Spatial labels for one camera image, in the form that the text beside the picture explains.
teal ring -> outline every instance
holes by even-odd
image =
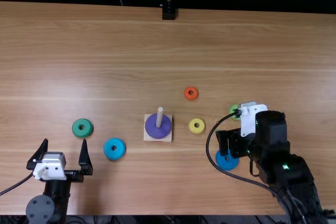
[[[110,138],[104,145],[104,153],[110,160],[118,160],[125,154],[125,143],[119,138]]]

yellow ring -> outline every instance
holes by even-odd
[[[199,118],[194,118],[189,123],[189,130],[194,134],[200,134],[204,131],[204,129],[205,129],[205,124]]]

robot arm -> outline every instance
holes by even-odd
[[[65,223],[71,183],[83,183],[84,175],[93,173],[85,139],[78,164],[80,170],[64,170],[66,165],[64,154],[48,152],[48,140],[44,139],[27,163],[27,169],[33,171],[35,179],[46,183],[43,195],[34,197],[27,205],[26,215],[30,224]]]
[[[310,169],[302,157],[290,153],[285,114],[267,111],[263,104],[242,104],[237,111],[241,128],[217,131],[222,156],[248,156],[250,173],[259,177],[289,206],[293,223],[328,223]],[[253,174],[253,162],[259,174]]]

wooden table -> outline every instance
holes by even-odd
[[[335,209],[335,54],[335,15],[182,9],[162,21],[159,8],[2,2],[0,189],[28,175],[45,137],[78,169],[71,126],[87,118],[94,172],[71,186],[68,214],[282,214],[269,192],[218,173],[205,156],[215,122],[256,100],[286,113],[292,151],[323,207]],[[187,86],[197,100],[184,98]],[[172,143],[143,141],[144,114],[159,106],[174,117]],[[200,135],[188,129],[196,117],[206,123]],[[111,137],[127,145],[117,162],[102,150]],[[247,158],[234,172],[251,178]],[[24,214],[43,191],[30,179],[0,198],[0,214]]]

green ring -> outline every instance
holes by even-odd
[[[78,119],[72,125],[72,132],[76,137],[87,137],[92,134],[93,125],[87,119]]]
[[[229,109],[230,114],[234,113],[235,110],[238,109],[238,108],[239,108],[238,104],[233,104],[233,105],[230,107],[230,109]],[[240,118],[237,118],[235,115],[232,116],[231,118],[232,118],[233,120],[235,120],[235,121],[239,121],[239,120],[240,120]]]

